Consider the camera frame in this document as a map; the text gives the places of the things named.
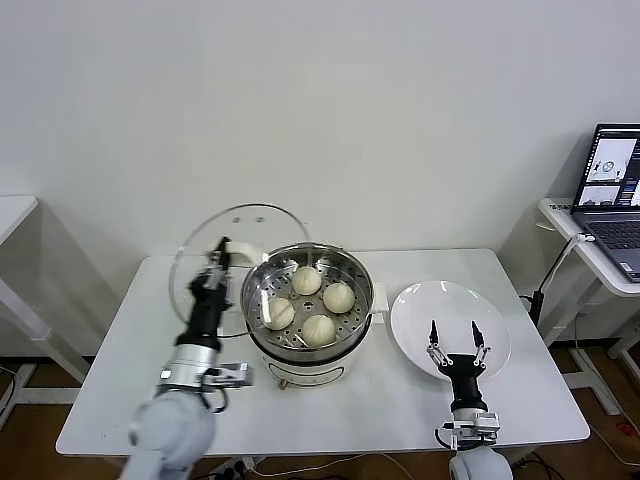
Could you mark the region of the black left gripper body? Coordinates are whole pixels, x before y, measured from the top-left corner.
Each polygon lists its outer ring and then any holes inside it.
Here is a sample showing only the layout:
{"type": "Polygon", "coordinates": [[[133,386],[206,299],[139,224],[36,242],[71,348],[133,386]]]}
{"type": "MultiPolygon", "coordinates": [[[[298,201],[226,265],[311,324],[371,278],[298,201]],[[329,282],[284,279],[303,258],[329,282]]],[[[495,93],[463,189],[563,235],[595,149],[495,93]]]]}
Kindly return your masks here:
{"type": "Polygon", "coordinates": [[[228,275],[211,271],[196,276],[189,285],[193,304],[185,331],[174,345],[197,345],[220,349],[218,327],[223,313],[231,306],[227,299],[228,275]]]}

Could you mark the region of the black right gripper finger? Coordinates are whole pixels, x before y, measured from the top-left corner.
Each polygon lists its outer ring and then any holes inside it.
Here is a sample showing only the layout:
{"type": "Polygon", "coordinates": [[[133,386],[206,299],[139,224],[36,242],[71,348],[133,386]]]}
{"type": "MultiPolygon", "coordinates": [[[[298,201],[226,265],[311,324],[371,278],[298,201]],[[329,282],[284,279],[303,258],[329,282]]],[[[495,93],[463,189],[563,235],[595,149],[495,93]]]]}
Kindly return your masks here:
{"type": "Polygon", "coordinates": [[[485,360],[488,353],[491,351],[491,347],[485,344],[484,335],[479,329],[475,321],[471,322],[471,326],[472,326],[474,345],[476,348],[473,365],[476,367],[480,367],[481,369],[485,369],[486,368],[485,360]]]}
{"type": "Polygon", "coordinates": [[[447,367],[453,364],[453,361],[440,347],[435,321],[431,322],[431,330],[429,333],[429,342],[426,347],[426,352],[437,367],[447,367]]]}

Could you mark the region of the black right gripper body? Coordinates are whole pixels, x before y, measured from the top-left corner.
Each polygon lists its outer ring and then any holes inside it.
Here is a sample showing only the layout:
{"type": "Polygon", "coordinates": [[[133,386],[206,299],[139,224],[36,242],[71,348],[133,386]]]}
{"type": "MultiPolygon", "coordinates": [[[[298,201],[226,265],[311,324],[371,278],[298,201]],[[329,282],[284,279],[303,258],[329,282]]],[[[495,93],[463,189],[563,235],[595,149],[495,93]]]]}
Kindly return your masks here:
{"type": "Polygon", "coordinates": [[[442,374],[451,381],[453,401],[450,410],[479,409],[487,412],[477,379],[486,370],[471,354],[450,354],[450,362],[442,366],[442,374]]]}

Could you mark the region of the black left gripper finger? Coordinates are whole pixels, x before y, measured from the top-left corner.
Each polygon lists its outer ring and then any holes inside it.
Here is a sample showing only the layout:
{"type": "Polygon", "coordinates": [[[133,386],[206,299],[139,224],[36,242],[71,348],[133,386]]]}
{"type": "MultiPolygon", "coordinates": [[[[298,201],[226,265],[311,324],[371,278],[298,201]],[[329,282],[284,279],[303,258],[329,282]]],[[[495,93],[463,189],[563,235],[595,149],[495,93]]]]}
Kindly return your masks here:
{"type": "Polygon", "coordinates": [[[206,250],[207,280],[205,281],[205,284],[204,284],[206,289],[216,289],[218,283],[220,282],[220,277],[222,275],[222,271],[221,271],[222,250],[223,250],[223,240],[214,242],[207,247],[207,250],[206,250]]]}
{"type": "Polygon", "coordinates": [[[230,238],[223,236],[219,242],[219,287],[227,288],[228,283],[228,271],[231,261],[231,255],[228,251],[228,245],[230,238]]]}

